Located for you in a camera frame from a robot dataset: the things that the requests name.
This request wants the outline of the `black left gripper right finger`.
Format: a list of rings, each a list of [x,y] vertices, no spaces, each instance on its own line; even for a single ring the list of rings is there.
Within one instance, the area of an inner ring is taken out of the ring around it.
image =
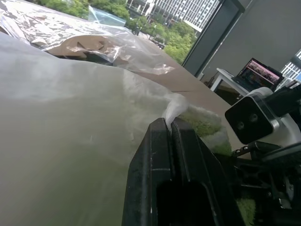
[[[177,216],[184,226],[245,226],[223,167],[192,126],[176,118],[172,141],[181,182]]]

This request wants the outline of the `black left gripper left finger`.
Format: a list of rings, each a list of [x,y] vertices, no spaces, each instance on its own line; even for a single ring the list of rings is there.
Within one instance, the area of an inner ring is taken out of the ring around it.
[[[122,226],[164,226],[173,181],[170,134],[163,118],[153,121],[128,169]]]

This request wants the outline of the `green fluffy towel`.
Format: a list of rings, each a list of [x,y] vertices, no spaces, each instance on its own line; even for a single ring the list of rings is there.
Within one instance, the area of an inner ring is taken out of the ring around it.
[[[192,126],[196,134],[214,154],[219,154],[225,158],[232,155],[232,147],[227,130],[216,114],[193,107],[180,114],[179,118],[187,121]],[[245,226],[251,226],[255,220],[255,200],[248,196],[242,196],[235,200]]]

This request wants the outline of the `translucent white drawstring bag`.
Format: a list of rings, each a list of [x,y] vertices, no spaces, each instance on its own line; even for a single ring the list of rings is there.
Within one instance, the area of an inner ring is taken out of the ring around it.
[[[149,124],[193,107],[208,111],[128,70],[0,32],[0,226],[121,226]]]

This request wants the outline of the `clear crumpled plastic bag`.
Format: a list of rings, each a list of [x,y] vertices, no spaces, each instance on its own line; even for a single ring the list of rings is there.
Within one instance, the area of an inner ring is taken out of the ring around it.
[[[154,43],[127,28],[97,24],[20,0],[0,0],[0,30],[41,51],[81,35],[105,35],[124,45],[129,63],[117,67],[135,73],[166,74],[177,64]]]

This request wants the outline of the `white side table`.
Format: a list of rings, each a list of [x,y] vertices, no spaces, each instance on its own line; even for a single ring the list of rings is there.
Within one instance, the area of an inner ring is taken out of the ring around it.
[[[246,96],[249,93],[249,91],[247,91],[241,85],[233,81],[232,78],[234,78],[234,76],[232,74],[228,73],[224,69],[216,68],[216,70],[217,70],[217,78],[215,82],[212,84],[212,87],[210,88],[212,92],[216,92],[216,90],[219,88],[221,83],[225,82],[242,96]]]

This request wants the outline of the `open black laptop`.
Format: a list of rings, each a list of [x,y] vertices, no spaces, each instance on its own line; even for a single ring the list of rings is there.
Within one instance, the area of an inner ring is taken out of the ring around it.
[[[254,58],[244,66],[238,75],[232,78],[235,83],[248,92],[262,87],[275,91],[283,79],[282,73]]]

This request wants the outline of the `dark grey window pillar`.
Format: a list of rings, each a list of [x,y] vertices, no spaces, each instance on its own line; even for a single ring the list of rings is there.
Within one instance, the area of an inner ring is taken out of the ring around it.
[[[239,0],[221,0],[192,45],[182,67],[198,77],[244,11],[245,8]]]

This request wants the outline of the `brown cardboard cutout pieces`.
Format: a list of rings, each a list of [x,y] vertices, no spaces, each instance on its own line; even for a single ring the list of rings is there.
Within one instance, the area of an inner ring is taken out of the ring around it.
[[[129,63],[124,45],[105,35],[81,35],[64,40],[45,49],[61,59],[93,62],[101,65],[119,66]]]

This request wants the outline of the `blue tinted plastic sheet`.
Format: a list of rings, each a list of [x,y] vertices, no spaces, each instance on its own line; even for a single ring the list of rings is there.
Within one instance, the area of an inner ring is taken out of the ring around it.
[[[110,14],[106,11],[96,9],[94,7],[88,7],[88,21],[98,24],[105,24],[111,26],[124,27],[126,20]]]

